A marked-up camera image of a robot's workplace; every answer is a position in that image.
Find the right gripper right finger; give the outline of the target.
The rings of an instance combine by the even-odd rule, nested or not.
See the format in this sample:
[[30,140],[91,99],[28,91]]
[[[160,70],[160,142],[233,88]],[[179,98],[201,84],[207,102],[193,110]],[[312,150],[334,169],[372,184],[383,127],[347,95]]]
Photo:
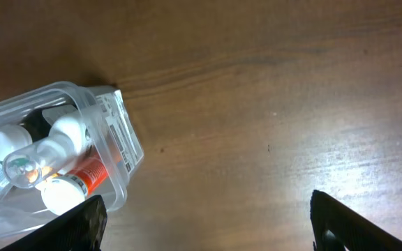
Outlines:
[[402,250],[401,240],[325,192],[312,192],[310,219],[314,251]]

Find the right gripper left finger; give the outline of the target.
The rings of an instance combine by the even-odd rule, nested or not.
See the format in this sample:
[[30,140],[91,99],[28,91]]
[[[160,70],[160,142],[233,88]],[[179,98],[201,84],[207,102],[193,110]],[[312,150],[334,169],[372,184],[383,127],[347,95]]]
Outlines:
[[106,225],[105,203],[94,195],[1,251],[100,251]]

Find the orange white cap bottle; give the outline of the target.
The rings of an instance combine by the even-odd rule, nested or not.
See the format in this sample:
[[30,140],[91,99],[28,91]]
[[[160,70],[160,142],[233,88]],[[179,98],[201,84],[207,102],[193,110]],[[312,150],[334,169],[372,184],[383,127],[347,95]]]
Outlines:
[[106,167],[96,154],[65,175],[52,178],[41,192],[41,198],[50,212],[62,215],[84,202],[107,177]]

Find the white clear cap spray bottle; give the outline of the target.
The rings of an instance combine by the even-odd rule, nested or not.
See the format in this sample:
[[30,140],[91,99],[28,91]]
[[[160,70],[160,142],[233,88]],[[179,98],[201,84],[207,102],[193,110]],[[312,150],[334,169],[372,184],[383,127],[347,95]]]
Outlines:
[[3,162],[6,178],[18,188],[32,188],[91,148],[92,140],[81,112],[58,118],[49,135],[7,155]]

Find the dark brown white cap bottle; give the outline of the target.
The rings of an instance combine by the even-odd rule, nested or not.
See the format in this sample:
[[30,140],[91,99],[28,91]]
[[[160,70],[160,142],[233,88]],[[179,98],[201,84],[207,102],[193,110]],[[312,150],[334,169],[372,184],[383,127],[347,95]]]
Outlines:
[[54,121],[47,118],[43,112],[44,109],[36,109],[19,123],[0,127],[0,162],[8,154],[48,136]]

